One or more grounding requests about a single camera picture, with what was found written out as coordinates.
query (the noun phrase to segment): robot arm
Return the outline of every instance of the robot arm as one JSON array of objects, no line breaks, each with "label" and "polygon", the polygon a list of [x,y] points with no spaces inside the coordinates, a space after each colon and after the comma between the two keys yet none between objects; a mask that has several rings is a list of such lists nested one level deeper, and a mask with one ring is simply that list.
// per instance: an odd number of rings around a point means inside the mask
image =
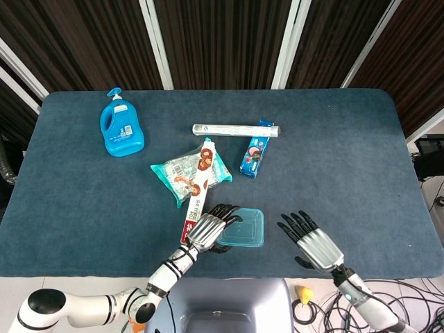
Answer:
[{"label": "robot arm", "polygon": [[107,325],[120,314],[137,323],[148,322],[160,301],[196,262],[198,254],[215,250],[217,237],[239,218],[231,216],[238,208],[217,205],[203,214],[189,232],[187,245],[180,246],[160,264],[148,279],[145,291],[133,287],[114,295],[74,296],[59,290],[40,289],[23,302],[8,333],[49,333],[62,317],[67,317],[73,327]]},{"label": "robot arm", "polygon": [[297,263],[305,268],[332,274],[334,285],[373,329],[418,333],[398,318],[384,301],[374,296],[352,269],[344,266],[344,254],[310,216],[303,211],[299,211],[299,214],[303,219],[294,213],[291,213],[292,218],[282,214],[290,228],[281,222],[277,223],[309,259],[307,262],[296,257]]}]

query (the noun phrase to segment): blue tablecloth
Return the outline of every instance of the blue tablecloth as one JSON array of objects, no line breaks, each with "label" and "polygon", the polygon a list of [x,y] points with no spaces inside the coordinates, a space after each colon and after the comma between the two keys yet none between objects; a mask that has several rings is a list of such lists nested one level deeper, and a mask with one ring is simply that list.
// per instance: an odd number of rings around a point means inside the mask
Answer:
[{"label": "blue tablecloth", "polygon": [[48,96],[3,223],[0,275],[149,276],[179,245],[187,204],[150,170],[196,148],[193,123],[281,126],[257,179],[240,175],[249,138],[212,137],[233,174],[207,195],[259,208],[261,248],[206,253],[187,276],[317,277],[276,226],[304,210],[363,278],[431,277],[443,249],[416,181],[394,104],[376,89],[131,91],[143,151],[115,158],[99,129],[105,92]]}]

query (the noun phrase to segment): plastic bag of snacks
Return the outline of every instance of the plastic bag of snacks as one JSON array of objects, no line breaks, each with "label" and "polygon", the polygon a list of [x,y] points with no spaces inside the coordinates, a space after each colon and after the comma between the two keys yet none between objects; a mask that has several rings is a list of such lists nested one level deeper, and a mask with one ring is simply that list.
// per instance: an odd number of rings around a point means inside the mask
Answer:
[{"label": "plastic bag of snacks", "polygon": [[[199,167],[198,164],[201,148],[202,146],[199,146],[197,149],[190,151],[181,157],[169,160],[164,164],[151,165],[151,169],[159,179],[171,192],[173,192],[178,208],[180,208],[182,203],[191,196],[191,192],[196,190],[193,179],[196,176],[196,171]],[[203,150],[203,159],[201,160],[201,163],[205,163],[206,153],[208,152]],[[216,152],[216,158],[214,159],[212,172],[210,174],[210,179],[208,180],[208,187],[211,188],[224,180],[232,182],[233,177],[224,165],[219,154]]]}]

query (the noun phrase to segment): clear plastic container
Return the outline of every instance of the clear plastic container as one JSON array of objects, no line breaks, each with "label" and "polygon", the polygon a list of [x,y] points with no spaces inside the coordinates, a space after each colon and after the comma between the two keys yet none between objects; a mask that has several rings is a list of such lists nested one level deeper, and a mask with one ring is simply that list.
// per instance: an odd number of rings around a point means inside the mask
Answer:
[{"label": "clear plastic container", "polygon": [[241,208],[233,213],[243,221],[236,221],[217,239],[221,245],[256,248],[264,245],[264,214],[260,210]]}]

